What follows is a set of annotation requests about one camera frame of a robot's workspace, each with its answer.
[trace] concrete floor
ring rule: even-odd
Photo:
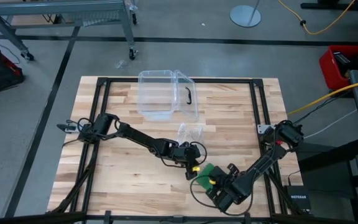
[[[311,30],[322,29],[341,13],[301,10],[299,3],[305,1],[285,2],[308,21]],[[276,1],[262,1],[259,7],[262,21],[258,26],[250,29],[238,27],[229,18],[230,9],[238,4],[253,5],[255,1],[140,1],[139,25],[133,28],[134,35],[358,42],[356,12],[347,13],[332,29],[322,35],[311,36],[305,34],[298,20]],[[72,30],[27,29],[18,30],[17,33],[70,35]],[[87,27],[81,28],[79,36],[122,36],[122,30],[119,26]],[[19,51],[10,42],[0,42],[19,55]],[[26,75],[26,81],[17,88],[0,92],[0,216],[21,170],[68,42],[26,40],[24,43],[36,61],[21,60],[20,67]],[[275,77],[280,80],[287,111],[297,109],[328,92],[318,63],[326,47],[143,42],[137,43],[137,48],[140,53],[136,60],[131,62],[127,57],[126,43],[75,43],[16,215],[45,212],[65,137],[64,133],[56,128],[56,124],[70,117],[81,76],[136,76],[143,70],[179,69],[190,77]],[[15,60],[9,52],[1,50],[11,60]],[[115,68],[114,64],[120,60],[127,61],[128,65],[125,68]],[[303,122],[304,133],[309,135],[319,131],[355,107],[354,101],[350,99],[331,103]],[[289,118],[297,119],[306,112]],[[343,129],[347,131],[338,135]],[[339,146],[355,139],[358,139],[358,117],[353,114],[324,133],[309,138],[307,142]],[[311,181],[324,182],[324,178],[329,177]],[[347,199],[321,192],[311,194],[316,216],[352,218]]]

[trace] black robotic arm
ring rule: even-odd
[[[227,174],[215,166],[208,176],[213,187],[206,192],[214,206],[225,213],[232,203],[239,205],[251,195],[255,180],[262,174],[269,172],[270,178],[274,178],[270,167],[302,143],[303,133],[300,129],[301,126],[294,126],[290,121],[282,121],[274,128],[269,127],[260,137],[262,144],[269,145],[268,149],[246,171],[240,172],[234,164],[229,164],[227,168],[230,172]],[[282,142],[287,143],[290,149],[281,147]],[[276,187],[281,187],[279,192],[283,193],[282,186]],[[295,213],[300,212],[296,207],[292,210],[296,210]]]
[[[108,134],[111,125],[114,123],[115,133]],[[95,122],[84,124],[78,128],[80,134],[78,140],[94,144],[99,140],[108,140],[113,138],[126,138],[136,144],[146,147],[149,152],[158,158],[161,158],[162,162],[166,166],[180,167],[186,169],[186,179],[190,180],[197,176],[197,168],[202,162],[198,162],[196,159],[201,156],[200,150],[196,144],[184,142],[179,145],[178,142],[165,139],[165,138],[152,138],[143,132],[140,132],[132,128],[129,124],[121,122],[118,116],[109,113],[101,113],[96,118]],[[167,165],[165,160],[173,161],[175,165]]]

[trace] wire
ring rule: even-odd
[[[352,84],[352,85],[348,85],[348,86],[346,86],[346,87],[344,87],[344,88],[340,88],[340,89],[338,89],[338,90],[335,90],[335,91],[333,91],[333,92],[330,93],[330,94],[327,94],[327,95],[325,95],[325,96],[323,96],[323,97],[321,97],[321,98],[318,98],[317,100],[314,100],[313,102],[309,103],[309,104],[306,105],[306,106],[302,106],[301,108],[296,109],[295,111],[292,111],[292,112],[288,113],[287,115],[291,115],[291,114],[297,113],[297,112],[299,112],[299,111],[301,111],[301,110],[303,110],[303,109],[308,108],[309,106],[315,105],[316,103],[320,102],[321,100],[325,100],[326,98],[335,95],[336,93],[339,93],[339,92],[342,92],[342,91],[344,91],[344,90],[348,90],[348,89],[354,88],[354,87],[356,87],[356,86],[358,86],[358,83],[355,83],[355,84]]]
[[[65,147],[67,144],[70,144],[70,143],[75,142],[75,141],[78,141],[78,139],[74,139],[74,140],[65,142],[62,147]]]
[[[348,93],[350,93],[350,91],[347,91],[347,92],[345,92],[345,93],[343,93],[343,94],[341,94],[340,96],[337,96],[337,97],[335,97],[335,98],[330,98],[330,99],[324,101],[324,103],[322,103],[321,105],[319,105],[318,107],[316,107],[316,109],[310,111],[309,113],[307,113],[306,115],[304,115],[303,117],[301,117],[300,119],[298,119],[297,121],[295,121],[293,124],[298,124],[299,122],[301,122],[301,121],[303,121],[305,118],[307,118],[309,115],[311,115],[312,113],[314,113],[316,110],[318,110],[318,109],[320,109],[320,108],[326,106],[327,104],[329,104],[329,103],[331,103],[331,102],[333,102],[333,101],[335,101],[335,100],[337,100],[337,99],[339,99],[339,98],[345,96],[345,95],[348,94]]]
[[[249,213],[249,210],[252,207],[252,202],[254,202],[254,185],[255,185],[256,173],[257,173],[257,171],[255,171],[254,176],[252,177],[251,200],[249,202],[248,208],[245,211],[243,211],[242,213],[239,213],[239,214],[230,214],[230,213],[227,213],[227,212],[223,212],[223,214],[229,215],[229,216],[241,216],[241,215],[245,215],[246,213]]]
[[[205,151],[204,159],[199,163],[199,165],[201,165],[201,164],[204,163],[205,160],[206,160],[206,156],[207,156],[206,148],[205,148],[205,146],[204,146],[203,144],[199,143],[198,141],[192,141],[190,144],[194,144],[194,143],[195,143],[195,144],[199,144],[201,147],[204,148],[204,151]]]
[[[84,132],[82,131],[83,126],[80,125],[80,123],[81,123],[82,120],[85,120],[85,121],[89,122],[89,123],[91,124],[91,126],[93,126],[93,122],[92,122],[90,119],[88,119],[88,118],[80,118],[77,122],[74,122],[74,121],[72,121],[72,120],[67,120],[67,121],[71,121],[72,123],[77,124],[77,129],[78,129],[78,131],[84,134]]]
[[[168,165],[165,163],[164,159],[162,159],[162,156],[160,154],[160,152],[155,148],[155,146],[153,145],[154,149],[155,149],[155,152],[158,154],[159,158],[161,159],[161,162],[166,165],[167,167],[176,167],[176,168],[186,168],[184,166],[175,166],[175,165]]]
[[[17,62],[14,62],[14,64],[16,64],[16,65],[20,64],[21,61],[20,61],[20,59],[18,58],[18,56],[16,56],[16,54],[14,54],[9,48],[3,46],[2,44],[0,44],[0,47],[6,49],[6,50],[9,51],[13,56],[15,56],[15,58],[17,59]]]
[[[327,27],[325,27],[324,29],[317,31],[317,32],[310,32],[306,26],[306,21],[303,20],[294,10],[290,9],[288,6],[286,6],[281,0],[278,0],[279,3],[284,6],[284,8],[288,9],[290,12],[292,12],[292,14],[294,14],[300,21],[301,21],[301,25],[302,27],[305,29],[305,31],[310,34],[310,35],[318,35],[323,33],[324,31],[328,30],[329,28],[331,28],[331,26],[333,26],[337,21],[339,21],[345,14],[346,12],[351,8],[351,6],[353,5],[353,3],[356,0],[352,0],[349,5],[346,7],[345,10],[343,10],[343,12],[341,13],[341,15],[338,16],[338,18],[336,18],[332,23],[330,23],[330,25],[328,25]]]
[[[289,186],[291,186],[291,180],[290,180],[291,175],[292,175],[292,174],[296,174],[296,173],[298,173],[298,172],[301,172],[301,170],[298,170],[298,171],[293,172],[293,173],[291,173],[290,175],[288,175],[288,184],[289,184]]]
[[[318,131],[318,132],[316,132],[316,133],[314,133],[314,134],[311,134],[311,135],[309,135],[309,136],[306,136],[306,137],[304,137],[303,139],[307,139],[307,138],[310,138],[310,137],[312,137],[312,136],[315,136],[316,134],[322,133],[323,131],[325,131],[326,129],[328,129],[329,127],[331,127],[332,125],[336,124],[337,122],[340,122],[340,120],[346,118],[347,116],[351,115],[352,113],[354,113],[354,112],[356,112],[356,111],[357,111],[357,109],[354,110],[354,111],[352,111],[352,112],[350,112],[350,113],[348,113],[347,115],[343,116],[342,118],[337,119],[336,121],[332,122],[330,125],[328,125],[328,126],[326,126],[325,128],[323,128],[322,130],[320,130],[320,131]]]
[[[205,207],[208,207],[208,208],[217,208],[215,205],[207,205],[207,204],[205,204],[205,203],[203,203],[203,202],[200,202],[200,201],[196,198],[196,196],[194,195],[194,192],[193,192],[193,183],[194,183],[194,181],[196,181],[196,180],[198,180],[198,179],[200,179],[200,178],[203,178],[203,177],[208,177],[208,178],[210,178],[209,175],[199,175],[199,176],[195,177],[193,180],[191,180],[191,182],[190,182],[190,193],[191,193],[191,196],[193,196],[194,200],[196,200],[196,202],[198,202],[200,205],[204,205]]]

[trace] metal bracket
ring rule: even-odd
[[[254,78],[252,79],[252,82],[259,88],[264,85],[264,81],[261,78]]]
[[[101,86],[101,85],[105,84],[107,79],[108,78],[106,78],[106,77],[98,78],[98,82],[96,83],[96,86]]]
[[[269,124],[258,124],[258,134],[263,134],[268,127],[275,129],[274,125]]]
[[[79,133],[77,125],[74,124],[57,124],[56,125],[60,130],[67,134]]]
[[[187,222],[186,217],[181,216],[181,215],[177,215],[177,216],[172,216],[169,219],[165,220],[168,222],[172,222],[172,223],[185,223]]]
[[[103,224],[112,224],[113,220],[110,220],[111,211],[104,212]]]

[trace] wooden table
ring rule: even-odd
[[[72,120],[89,117],[97,79],[81,78]],[[263,81],[270,119],[275,124],[287,118],[280,85],[276,78],[264,78]],[[197,123],[188,125],[203,127],[204,145],[208,150],[206,163],[221,166],[224,170],[227,170],[229,163],[233,163],[240,170],[246,170],[260,157],[249,85],[197,83],[196,88],[200,118]],[[259,91],[256,92],[260,102]],[[100,111],[100,99],[96,114]],[[137,83],[112,83],[106,112],[118,115],[121,121],[154,138],[177,139],[179,121],[146,121],[137,112],[136,103]],[[259,113],[263,118],[262,107]],[[65,141],[76,137],[77,134],[67,134]],[[55,208],[74,185],[82,146],[82,142],[77,141],[63,148],[49,210]],[[287,154],[278,163],[285,184],[288,175],[299,170],[296,154]],[[216,209],[199,205],[192,198],[184,173],[183,169],[164,166],[146,148],[126,139],[101,141],[88,214],[104,215],[105,210],[111,210],[114,215],[225,216]],[[291,182],[301,185],[300,173],[293,174]],[[212,203],[200,186],[195,185],[193,189],[202,202]],[[81,208],[83,193],[84,190],[80,192],[77,210]],[[279,212],[278,194],[274,186],[273,197],[276,212]],[[241,205],[232,205],[228,212],[243,212],[249,200],[250,197]],[[252,217],[269,217],[263,178],[255,182],[250,214]]]

